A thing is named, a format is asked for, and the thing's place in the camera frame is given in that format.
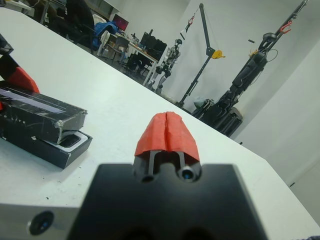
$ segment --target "black box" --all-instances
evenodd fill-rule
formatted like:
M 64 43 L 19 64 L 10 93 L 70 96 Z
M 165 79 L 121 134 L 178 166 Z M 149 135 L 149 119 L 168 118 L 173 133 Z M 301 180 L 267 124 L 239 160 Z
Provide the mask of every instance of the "black box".
M 17 125 L 3 118 L 0 119 L 0 138 L 62 169 L 65 169 L 84 153 L 92 141 L 92 137 L 83 132 L 77 131 L 75 134 L 81 134 L 86 139 L 80 142 L 72 151 L 68 151 L 61 148 L 60 145 L 55 145 L 35 137 L 21 124 Z
M 25 129 L 27 135 L 59 144 L 83 127 L 87 111 L 54 98 L 0 81 L 0 119 Z

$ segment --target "white table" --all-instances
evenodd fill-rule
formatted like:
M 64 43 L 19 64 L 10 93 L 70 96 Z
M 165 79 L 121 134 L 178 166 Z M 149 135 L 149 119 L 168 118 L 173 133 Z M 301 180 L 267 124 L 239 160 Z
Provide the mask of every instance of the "white table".
M 0 33 L 43 94 L 88 110 L 82 130 L 93 136 L 89 150 L 65 170 L 0 139 L 0 203 L 79 207 L 97 166 L 132 163 L 150 119 L 174 111 L 195 138 L 203 164 L 238 166 L 269 239 L 320 235 L 261 157 L 19 12 L 0 8 Z

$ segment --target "red rubber tip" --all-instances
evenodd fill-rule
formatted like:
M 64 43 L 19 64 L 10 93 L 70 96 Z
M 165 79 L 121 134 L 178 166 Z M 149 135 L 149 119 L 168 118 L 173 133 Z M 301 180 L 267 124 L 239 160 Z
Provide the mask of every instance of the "red rubber tip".
M 21 67 L 16 68 L 15 72 L 7 79 L 7 82 L 19 88 L 40 93 L 36 82 Z
M 195 139 L 174 112 L 156 114 L 137 143 L 135 156 L 147 151 L 183 152 L 199 161 Z

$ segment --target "white wall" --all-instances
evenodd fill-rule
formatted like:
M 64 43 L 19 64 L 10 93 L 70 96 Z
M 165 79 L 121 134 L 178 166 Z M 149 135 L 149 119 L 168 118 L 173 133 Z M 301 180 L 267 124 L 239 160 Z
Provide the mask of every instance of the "white wall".
M 125 4 L 128 0 L 103 0 L 110 4 L 112 7 L 117 9 L 118 11 L 122 11 L 125 7 Z
M 320 162 L 290 189 L 320 226 Z
M 117 14 L 129 22 L 126 33 L 135 33 L 141 40 L 145 32 L 153 29 L 152 35 L 170 46 L 175 40 L 176 25 L 188 3 L 187 0 L 127 0 L 123 11 Z
M 320 160 L 319 55 L 320 41 L 235 139 L 265 158 L 288 185 Z
M 275 0 L 191 0 L 178 24 L 176 30 L 178 33 L 186 26 L 188 19 L 201 2 L 204 3 L 208 14 L 211 46 L 214 49 L 220 48 L 226 58 L 212 59 L 208 63 L 192 96 L 185 102 L 185 108 L 188 110 L 195 109 L 193 100 L 197 96 L 217 101 L 229 89 L 233 79 L 248 60 L 250 50 L 259 46 L 263 34 L 275 32 L 293 11 Z M 303 18 L 298 18 L 294 22 L 293 31 L 285 35 L 276 45 L 276 49 L 279 49 L 277 59 L 267 65 L 259 80 L 242 95 L 241 102 L 236 107 L 244 115 L 250 111 L 247 103 L 255 99 L 261 86 L 278 64 L 293 50 L 297 38 L 304 32 L 306 22 Z M 256 44 L 252 45 L 248 39 L 254 40 Z M 173 69 L 172 77 L 163 85 L 163 91 L 167 95 L 176 100 L 183 97 L 207 58 L 205 52 L 206 42 L 198 11 L 181 48 L 181 57 Z M 274 54 L 275 52 L 270 52 L 269 59 L 272 59 Z M 265 96 L 262 103 L 258 103 L 258 109 L 261 109 L 269 99 L 270 96 Z

